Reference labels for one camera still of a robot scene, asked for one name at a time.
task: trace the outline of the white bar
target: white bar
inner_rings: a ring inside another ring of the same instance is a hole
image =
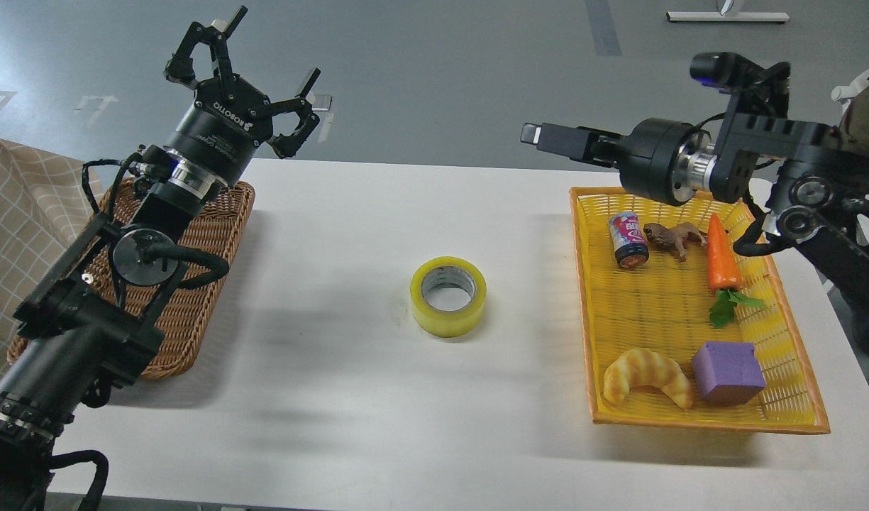
[[[736,13],[721,16],[720,13],[690,13],[668,11],[668,21],[677,22],[729,22],[729,23],[787,23],[790,16],[787,13]]]

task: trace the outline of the checkered cloth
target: checkered cloth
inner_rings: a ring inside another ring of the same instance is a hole
[[[12,313],[90,217],[81,164],[0,139],[0,378],[17,330]],[[96,174],[91,188],[99,197]]]

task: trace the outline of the gray floor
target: gray floor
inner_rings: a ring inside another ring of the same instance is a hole
[[[315,92],[335,99],[321,120],[327,136],[315,133],[298,154],[312,160],[583,169],[519,143],[522,123],[629,133],[647,117],[705,119],[726,97],[688,77],[691,57],[704,51],[791,62],[792,119],[839,120],[831,89],[869,68],[869,0],[746,3],[788,12],[783,26],[665,20],[667,10],[714,4],[254,0],[230,55],[233,70],[274,100],[321,68]],[[81,160],[159,145],[191,104],[190,91],[162,80],[162,67],[189,23],[229,19],[238,5],[0,2],[0,137]],[[194,57],[207,77],[207,51]],[[266,146],[257,155],[273,156]],[[847,327],[846,306],[831,295]],[[869,360],[859,360],[869,381]],[[195,507],[110,500],[103,508]]]
[[[46,498],[45,511],[77,511],[80,495],[51,494]],[[171,502],[168,500],[145,500],[140,498],[104,498],[100,511],[239,511],[240,507],[197,502]],[[308,511],[289,507],[249,507],[249,511]]]

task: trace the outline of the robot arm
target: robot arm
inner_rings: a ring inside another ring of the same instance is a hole
[[[53,456],[55,440],[79,403],[105,405],[113,386],[132,385],[141,375],[164,339],[155,324],[176,289],[201,287],[226,274],[226,260],[177,245],[203,205],[239,181],[261,143],[289,158],[317,126],[307,99],[317,69],[294,99],[279,103],[233,73],[226,40],[245,12],[241,7],[228,25],[189,26],[165,78],[193,89],[194,103],[162,148],[141,146],[125,160],[84,165],[82,184],[94,216],[15,313],[22,321],[20,336],[30,342],[0,381],[0,509],[42,509],[51,470],[82,461],[97,465],[82,507],[96,509],[106,457],[96,451]],[[192,69],[198,43],[210,46],[214,61],[214,76],[204,81]],[[273,136],[272,117],[289,112],[297,114],[299,125],[289,135]],[[87,185],[93,165],[120,166],[104,211]],[[122,224],[114,218],[114,201],[126,172],[136,176],[142,202]],[[102,251],[112,266],[115,304],[85,280],[85,268]],[[184,280],[190,264],[207,271]],[[140,314],[123,307],[126,285],[156,287]]]
[[[761,256],[795,247],[869,313],[869,244],[856,243],[856,217],[869,217],[869,154],[851,150],[833,126],[787,118],[787,62],[765,69],[733,53],[700,54],[690,74],[730,96],[714,143],[701,125],[664,119],[647,119],[628,136],[528,123],[521,142],[613,166],[630,193],[672,206],[696,190],[723,202],[743,198],[755,221],[734,243],[735,252]],[[784,162],[768,212],[748,193],[759,158]],[[756,243],[763,233],[766,242]]]

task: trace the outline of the tape roll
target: tape roll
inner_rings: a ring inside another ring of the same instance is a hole
[[[440,310],[428,303],[435,289],[460,288],[469,294],[469,304],[454,311]],[[485,305],[485,278],[470,262],[444,256],[434,258],[416,270],[409,285],[412,316],[419,326],[438,337],[467,334],[482,320]]]

